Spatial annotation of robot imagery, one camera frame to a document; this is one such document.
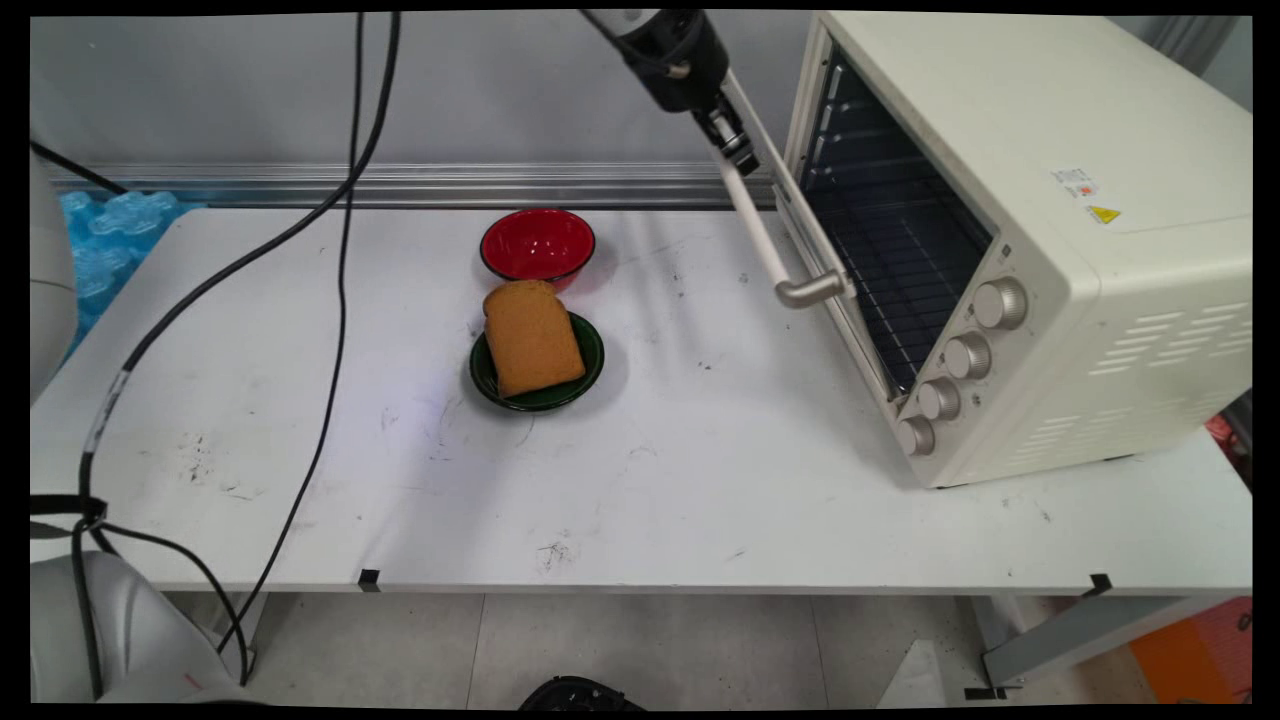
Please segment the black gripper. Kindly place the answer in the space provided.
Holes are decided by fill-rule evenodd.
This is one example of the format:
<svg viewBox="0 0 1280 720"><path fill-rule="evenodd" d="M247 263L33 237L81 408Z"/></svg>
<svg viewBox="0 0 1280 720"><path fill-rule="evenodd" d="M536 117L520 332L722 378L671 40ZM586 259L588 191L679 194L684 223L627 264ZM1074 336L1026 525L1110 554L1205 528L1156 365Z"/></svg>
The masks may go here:
<svg viewBox="0 0 1280 720"><path fill-rule="evenodd" d="M730 59L705 12L655 12L625 35L625 44L649 60L628 65L662 110L696 113L700 129L739 174L759 167L745 124L721 97Z"/></svg>

